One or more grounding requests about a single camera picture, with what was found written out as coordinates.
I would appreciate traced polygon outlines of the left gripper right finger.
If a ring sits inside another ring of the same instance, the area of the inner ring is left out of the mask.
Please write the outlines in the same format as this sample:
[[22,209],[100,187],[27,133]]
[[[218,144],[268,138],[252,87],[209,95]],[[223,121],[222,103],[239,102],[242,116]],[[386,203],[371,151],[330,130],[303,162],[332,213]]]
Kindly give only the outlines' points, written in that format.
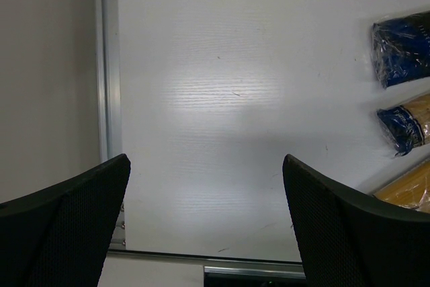
[[368,196],[292,155],[283,179],[308,286],[428,286],[429,215]]

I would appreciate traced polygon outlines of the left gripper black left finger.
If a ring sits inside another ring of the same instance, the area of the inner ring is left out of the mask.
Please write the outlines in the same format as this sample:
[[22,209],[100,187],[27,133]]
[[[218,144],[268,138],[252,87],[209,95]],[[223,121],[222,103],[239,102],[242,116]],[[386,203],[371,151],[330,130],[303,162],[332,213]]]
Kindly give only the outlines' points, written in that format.
[[2,286],[97,286],[131,162],[118,155],[1,204]]

